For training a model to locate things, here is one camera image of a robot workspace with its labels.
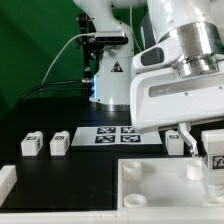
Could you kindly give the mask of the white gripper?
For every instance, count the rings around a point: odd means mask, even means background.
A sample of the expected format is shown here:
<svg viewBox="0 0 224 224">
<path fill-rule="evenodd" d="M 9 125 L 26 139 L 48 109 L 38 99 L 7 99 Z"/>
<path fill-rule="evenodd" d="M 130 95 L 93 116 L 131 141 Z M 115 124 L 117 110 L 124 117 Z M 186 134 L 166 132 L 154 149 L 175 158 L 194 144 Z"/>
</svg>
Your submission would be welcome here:
<svg viewBox="0 0 224 224">
<path fill-rule="evenodd" d="M 172 68 L 142 73 L 131 84 L 130 112 L 132 126 L 139 132 L 178 125 L 190 154 L 197 157 L 189 122 L 224 117 L 224 69 L 188 78 L 180 78 Z"/>
</svg>

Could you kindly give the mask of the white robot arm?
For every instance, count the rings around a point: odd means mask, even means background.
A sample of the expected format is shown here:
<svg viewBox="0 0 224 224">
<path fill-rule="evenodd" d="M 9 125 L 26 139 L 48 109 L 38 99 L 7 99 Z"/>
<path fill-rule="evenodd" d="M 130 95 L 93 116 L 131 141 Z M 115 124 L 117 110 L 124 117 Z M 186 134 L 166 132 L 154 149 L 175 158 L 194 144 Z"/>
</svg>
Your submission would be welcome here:
<svg viewBox="0 0 224 224">
<path fill-rule="evenodd" d="M 103 47 L 90 98 L 104 109 L 128 108 L 140 133 L 176 128 L 198 154 L 193 125 L 224 118 L 224 0 L 73 0 L 93 22 Z M 146 5 L 145 50 L 133 52 L 132 29 L 114 8 Z"/>
</svg>

